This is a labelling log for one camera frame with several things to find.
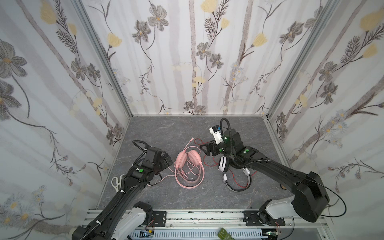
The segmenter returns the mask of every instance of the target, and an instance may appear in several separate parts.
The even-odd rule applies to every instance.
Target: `gray tabletop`
[[[213,140],[209,128],[220,123],[221,117],[133,117],[122,142],[115,165],[111,170],[107,186],[102,196],[99,209],[104,209],[116,194],[111,185],[114,176],[126,174],[134,160],[141,154],[141,150],[132,144],[132,140],[143,140],[153,147],[165,150],[173,161],[183,150],[188,141],[200,138],[204,142]],[[280,162],[271,137],[261,117],[227,117],[231,128],[240,133],[246,146],[252,146],[267,157]],[[212,156],[206,157],[208,165],[214,165]],[[154,209],[248,209],[259,208],[268,199],[281,199],[292,194],[280,188],[279,183],[262,173],[255,173],[249,189],[243,192],[232,192],[223,183],[222,173],[217,167],[204,165],[204,181],[194,189],[184,189],[175,181],[174,177],[167,177],[156,186],[146,187],[137,195],[128,209],[138,201],[149,203]],[[245,186],[247,178],[241,169],[230,167],[236,181]],[[162,172],[162,176],[171,174],[169,169]],[[228,182],[232,187],[238,187],[230,172],[227,173]],[[156,183],[158,176],[151,181]]]

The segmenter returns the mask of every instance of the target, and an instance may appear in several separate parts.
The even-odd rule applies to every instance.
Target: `wall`
[[[0,3],[0,232],[70,239],[128,118],[69,1]]]
[[[383,7],[341,1],[270,119],[294,168],[317,172],[346,201],[346,215],[329,219],[339,240],[383,235]],[[330,196],[324,214],[343,213]]]
[[[134,114],[265,114],[326,1],[83,0]]]

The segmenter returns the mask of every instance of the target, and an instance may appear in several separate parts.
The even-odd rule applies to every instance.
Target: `pink headset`
[[[201,162],[201,157],[200,157],[200,153],[198,153],[196,150],[190,150],[189,152],[185,152],[188,148],[190,147],[195,147],[195,146],[190,146],[190,147],[187,147],[189,145],[189,143],[193,140],[194,138],[191,138],[191,140],[188,142],[188,144],[185,146],[184,150],[181,151],[178,155],[177,155],[177,158],[176,158],[176,161],[175,161],[175,179],[176,179],[176,182],[183,188],[185,189],[192,189],[192,188],[195,188],[197,186],[199,186],[203,179],[204,179],[204,166]],[[185,173],[184,170],[183,170],[183,167],[184,167],[184,164],[185,162],[187,162],[187,165],[188,165],[188,168],[189,168],[189,172]],[[192,170],[193,168],[197,168],[199,170],[199,173],[196,174],[194,173]],[[200,180],[200,182],[193,186],[193,187],[187,187],[187,186],[184,186],[183,184],[181,184],[179,182],[179,180],[177,179],[177,177],[181,177],[186,183],[189,183],[189,184],[194,184],[196,182],[199,181],[199,178],[200,178],[200,175],[201,175],[201,172],[203,173],[203,176]],[[188,179],[188,176],[186,174],[188,173],[192,173],[193,175],[197,176],[196,180],[189,180]]]

